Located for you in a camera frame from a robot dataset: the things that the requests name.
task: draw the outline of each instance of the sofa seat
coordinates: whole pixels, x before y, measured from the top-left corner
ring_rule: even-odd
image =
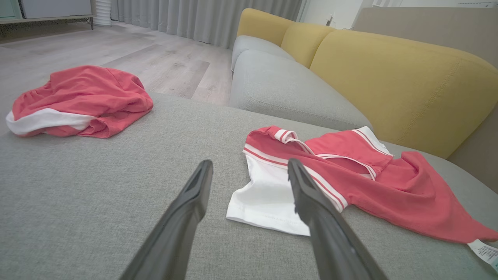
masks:
[[[229,105],[331,129],[372,129],[353,104],[308,68],[257,50],[239,56]]]
[[[0,136],[2,279],[118,279],[203,159],[214,164],[187,280],[318,280],[310,239],[225,218],[249,182],[248,133],[270,125],[307,140],[335,130],[150,93],[154,108],[108,138]],[[384,143],[399,157],[404,150]],[[426,153],[465,209],[498,230],[498,194]],[[496,279],[466,245],[435,240],[348,206],[343,217],[392,280]]]
[[[237,37],[234,43],[234,50],[232,52],[232,71],[235,69],[235,63],[237,62],[238,57],[246,50],[259,50],[295,61],[290,54],[272,42],[256,37],[242,35]]]

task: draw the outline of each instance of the sofa cushion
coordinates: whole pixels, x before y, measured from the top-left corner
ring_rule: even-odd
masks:
[[[372,127],[353,104],[303,65],[256,50],[239,56],[229,104],[337,130]]]
[[[232,71],[235,69],[237,58],[245,50],[259,50],[272,55],[294,60],[290,54],[272,42],[256,37],[242,35],[237,37],[234,43],[234,50],[232,52]]]
[[[335,132],[229,107],[150,93],[154,108],[108,138],[0,136],[2,279],[118,279],[197,164],[213,183],[187,280],[318,279],[310,239],[229,221],[249,182],[242,150],[270,125],[307,140]],[[398,157],[406,148],[385,143]],[[498,194],[422,153],[472,217],[498,230]],[[342,215],[389,279],[496,279],[465,245],[416,234],[349,206]]]
[[[444,158],[498,101],[498,70],[483,59],[373,33],[329,33],[310,70],[364,113],[379,139]]]
[[[306,68],[310,68],[316,50],[335,28],[320,24],[295,22],[289,26],[283,37],[281,48]]]

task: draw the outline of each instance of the yellow cushion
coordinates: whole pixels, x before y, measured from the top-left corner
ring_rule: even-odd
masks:
[[[261,38],[280,46],[287,28],[293,23],[291,20],[264,11],[246,8],[241,14],[237,36]]]
[[[498,101],[498,70],[467,52],[337,30],[310,67],[353,103],[381,139],[448,157]]]
[[[306,68],[310,68],[323,38],[336,29],[319,24],[295,22],[289,26],[280,46]]]

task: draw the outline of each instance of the wooden floor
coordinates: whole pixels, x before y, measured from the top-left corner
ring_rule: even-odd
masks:
[[[0,40],[0,116],[50,73],[80,65],[127,71],[148,92],[225,105],[231,58],[228,49],[116,21],[95,30],[82,22],[20,30]],[[1,121],[0,134],[6,131]]]

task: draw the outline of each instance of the care label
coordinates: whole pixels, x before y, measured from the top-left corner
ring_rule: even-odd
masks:
[[[474,242],[467,243],[470,249],[476,253],[476,255],[486,263],[490,264],[495,271],[498,273],[498,249],[484,244],[479,239]]]

